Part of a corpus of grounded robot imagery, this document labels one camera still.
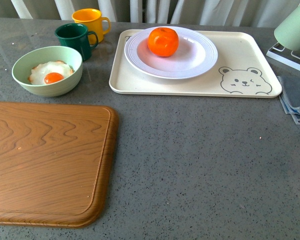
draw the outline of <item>orange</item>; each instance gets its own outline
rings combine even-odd
[[[148,48],[160,57],[170,57],[179,46],[179,37],[175,30],[169,27],[157,27],[148,37]]]

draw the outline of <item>fried egg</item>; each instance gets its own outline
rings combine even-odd
[[[73,72],[72,68],[61,60],[49,61],[32,68],[28,80],[32,85],[47,85],[67,78]]]

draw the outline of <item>plate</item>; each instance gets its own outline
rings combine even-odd
[[[163,79],[188,79],[206,73],[217,62],[218,51],[210,39],[199,32],[177,26],[167,26],[179,36],[177,51],[169,57],[153,54],[147,40],[155,28],[137,32],[125,44],[127,61],[139,71]]]

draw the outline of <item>yellow mug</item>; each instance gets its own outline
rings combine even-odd
[[[98,36],[99,43],[104,39],[104,35],[107,34],[111,29],[111,23],[109,18],[102,16],[101,11],[97,9],[80,9],[72,14],[72,19],[75,23],[86,25],[89,31],[95,32]],[[108,28],[106,30],[103,29],[103,21],[108,22]],[[88,38],[90,44],[96,42],[96,37],[94,35],[89,35]]]

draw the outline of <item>countertop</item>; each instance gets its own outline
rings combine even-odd
[[[127,95],[109,78],[120,33],[158,24],[113,22],[83,63],[79,84],[39,97],[12,78],[13,64],[60,45],[70,21],[0,18],[0,101],[106,105],[120,118],[101,216],[79,229],[0,226],[0,240],[182,239],[300,240],[300,125],[278,97]],[[244,32],[264,54],[272,28],[180,25]],[[277,76],[300,72],[266,58]]]

